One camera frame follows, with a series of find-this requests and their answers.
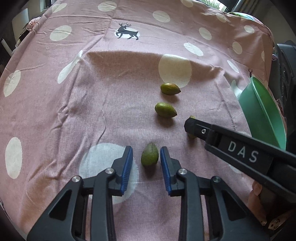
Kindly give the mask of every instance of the green plastic bowl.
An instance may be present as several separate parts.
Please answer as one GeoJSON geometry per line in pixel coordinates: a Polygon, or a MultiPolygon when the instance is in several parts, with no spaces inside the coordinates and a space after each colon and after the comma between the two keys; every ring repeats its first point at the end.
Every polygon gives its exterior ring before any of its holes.
{"type": "Polygon", "coordinates": [[[251,82],[239,97],[239,104],[253,138],[286,149],[286,133],[281,115],[271,95],[258,79],[251,77],[251,82]]]}

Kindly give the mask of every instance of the white lettering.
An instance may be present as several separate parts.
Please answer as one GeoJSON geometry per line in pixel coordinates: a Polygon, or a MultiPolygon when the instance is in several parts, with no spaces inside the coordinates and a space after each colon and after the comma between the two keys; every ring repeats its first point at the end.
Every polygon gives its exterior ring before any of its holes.
{"type": "Polygon", "coordinates": [[[231,152],[233,152],[236,146],[237,145],[235,144],[235,142],[231,141],[230,144],[229,144],[228,150],[231,151],[231,152]]]}
{"type": "Polygon", "coordinates": [[[243,148],[239,151],[237,155],[242,155],[242,157],[244,158],[245,152],[246,152],[246,148],[245,146],[243,146],[243,148]]]}
{"type": "Polygon", "coordinates": [[[250,161],[250,162],[253,162],[253,163],[254,163],[254,162],[257,160],[257,157],[255,156],[255,154],[258,155],[258,154],[259,154],[258,151],[252,151],[251,156],[252,156],[252,158],[254,158],[254,159],[249,158],[249,161],[250,161]]]}

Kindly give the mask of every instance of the metal rivet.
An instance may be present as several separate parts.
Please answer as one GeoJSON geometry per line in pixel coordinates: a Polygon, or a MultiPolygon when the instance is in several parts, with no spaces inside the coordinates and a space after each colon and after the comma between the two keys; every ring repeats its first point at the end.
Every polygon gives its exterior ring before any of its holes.
{"type": "Polygon", "coordinates": [[[178,171],[181,175],[185,175],[187,173],[187,170],[185,168],[181,168],[178,171]]]}
{"type": "Polygon", "coordinates": [[[107,173],[107,174],[112,174],[114,172],[114,169],[113,168],[107,168],[106,170],[105,170],[105,173],[107,173]]]}
{"type": "Polygon", "coordinates": [[[77,183],[77,182],[79,182],[79,181],[80,181],[80,177],[79,177],[79,176],[74,176],[74,177],[72,177],[72,182],[77,183]]]}
{"type": "Polygon", "coordinates": [[[217,177],[217,176],[214,176],[214,177],[213,177],[213,181],[214,181],[215,183],[219,183],[219,182],[221,182],[221,178],[220,178],[220,177],[217,177]]]}

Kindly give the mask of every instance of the yellowish green fruit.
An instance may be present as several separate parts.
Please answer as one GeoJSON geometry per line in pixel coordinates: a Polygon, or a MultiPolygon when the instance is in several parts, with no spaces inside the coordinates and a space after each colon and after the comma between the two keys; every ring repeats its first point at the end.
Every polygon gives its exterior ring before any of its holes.
{"type": "Polygon", "coordinates": [[[142,152],[141,163],[143,166],[155,165],[158,161],[158,149],[152,142],[142,152]]]}
{"type": "Polygon", "coordinates": [[[187,135],[192,138],[192,139],[195,139],[196,137],[194,135],[191,135],[189,133],[187,133],[187,135]]]}
{"type": "Polygon", "coordinates": [[[180,88],[177,85],[172,83],[162,84],[160,86],[160,90],[166,95],[176,95],[181,92],[180,88]]]}
{"type": "Polygon", "coordinates": [[[168,103],[160,102],[155,106],[155,111],[158,115],[166,118],[172,118],[177,115],[176,110],[168,103]]]}

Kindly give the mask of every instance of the polka dot tablecloth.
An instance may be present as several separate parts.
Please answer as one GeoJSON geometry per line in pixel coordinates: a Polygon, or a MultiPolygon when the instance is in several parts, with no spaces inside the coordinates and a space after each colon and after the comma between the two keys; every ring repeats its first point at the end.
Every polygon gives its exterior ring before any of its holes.
{"type": "Polygon", "coordinates": [[[113,199],[117,238],[177,240],[180,199],[167,195],[159,163],[154,173],[140,163],[150,142],[201,177],[221,176],[246,202],[252,180],[188,139],[184,122],[194,115],[249,133],[237,97],[248,69],[267,83],[272,46],[265,26],[197,1],[58,0],[0,79],[8,215],[28,233],[72,176],[96,175],[130,145],[128,190],[113,199]],[[181,93],[162,94],[163,83],[181,93]],[[157,116],[158,102],[178,115],[157,116]]]}

